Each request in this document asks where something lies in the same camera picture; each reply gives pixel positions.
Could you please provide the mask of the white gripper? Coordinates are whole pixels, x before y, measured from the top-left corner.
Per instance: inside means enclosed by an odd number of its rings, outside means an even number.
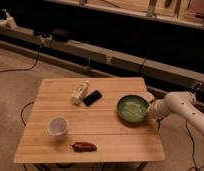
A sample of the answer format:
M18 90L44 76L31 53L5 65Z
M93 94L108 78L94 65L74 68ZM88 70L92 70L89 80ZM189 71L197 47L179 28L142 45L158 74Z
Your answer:
M169 109L163 100L156 100L149 105L147 113L157 120L163 120L169 115Z

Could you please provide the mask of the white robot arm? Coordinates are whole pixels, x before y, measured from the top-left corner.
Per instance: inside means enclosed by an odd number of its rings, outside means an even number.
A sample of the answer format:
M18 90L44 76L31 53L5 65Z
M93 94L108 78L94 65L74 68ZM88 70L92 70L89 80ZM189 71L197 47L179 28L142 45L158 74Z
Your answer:
M170 114L187 120L201 135L204 136L204 113L196 107L196 97L192 92L169 92L163 99L152 102L147 109L158 120L163 120Z

